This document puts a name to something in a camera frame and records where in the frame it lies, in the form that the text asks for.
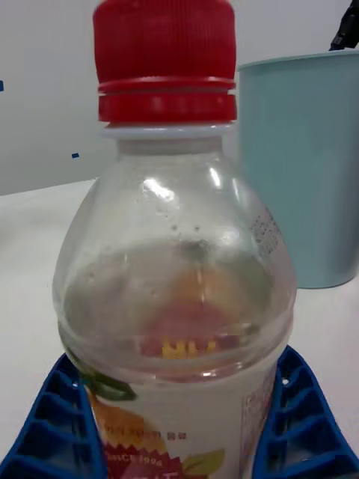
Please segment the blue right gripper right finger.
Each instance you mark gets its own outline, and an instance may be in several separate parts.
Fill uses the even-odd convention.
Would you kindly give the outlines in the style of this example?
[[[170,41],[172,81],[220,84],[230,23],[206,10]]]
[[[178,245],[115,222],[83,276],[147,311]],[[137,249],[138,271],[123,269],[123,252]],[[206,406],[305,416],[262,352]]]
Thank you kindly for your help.
[[[357,478],[344,438],[316,377],[288,346],[277,363],[271,407],[257,446],[258,478]]]

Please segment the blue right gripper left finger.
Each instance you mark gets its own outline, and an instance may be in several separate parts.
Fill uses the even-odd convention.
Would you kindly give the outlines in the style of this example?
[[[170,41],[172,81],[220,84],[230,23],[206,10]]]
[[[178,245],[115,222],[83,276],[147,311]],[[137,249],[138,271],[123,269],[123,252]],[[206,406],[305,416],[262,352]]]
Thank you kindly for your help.
[[[108,477],[89,399],[66,355],[45,379],[1,462],[1,477]]]

